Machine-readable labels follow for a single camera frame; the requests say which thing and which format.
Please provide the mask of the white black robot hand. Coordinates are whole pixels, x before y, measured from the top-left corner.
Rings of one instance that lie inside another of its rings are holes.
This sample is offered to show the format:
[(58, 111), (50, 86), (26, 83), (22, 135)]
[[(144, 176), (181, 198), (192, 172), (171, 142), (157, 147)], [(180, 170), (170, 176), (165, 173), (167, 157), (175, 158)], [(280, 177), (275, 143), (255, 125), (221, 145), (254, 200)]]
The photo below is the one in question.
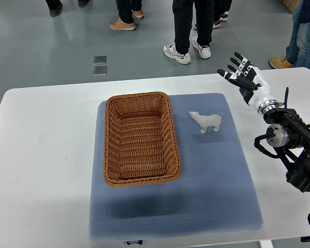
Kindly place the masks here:
[(239, 87), (247, 105), (255, 108), (259, 115), (264, 115), (271, 109), (278, 108), (279, 102), (271, 95), (270, 85), (258, 67), (247, 58), (235, 52), (230, 61), (235, 65), (228, 65), (230, 70), (218, 69), (217, 73), (231, 84)]

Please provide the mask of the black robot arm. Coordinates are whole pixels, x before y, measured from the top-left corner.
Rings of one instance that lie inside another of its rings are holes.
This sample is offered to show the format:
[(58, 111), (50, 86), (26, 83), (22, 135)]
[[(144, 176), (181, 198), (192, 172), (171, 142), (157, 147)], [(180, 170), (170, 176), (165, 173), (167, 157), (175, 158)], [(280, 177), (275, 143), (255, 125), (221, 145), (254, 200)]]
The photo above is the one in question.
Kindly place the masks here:
[(296, 110), (287, 108), (288, 93), (286, 88), (284, 107), (274, 101), (259, 107), (269, 126), (264, 135), (255, 138), (254, 146), (263, 154), (282, 161), (288, 183), (301, 192), (310, 192), (310, 125)]

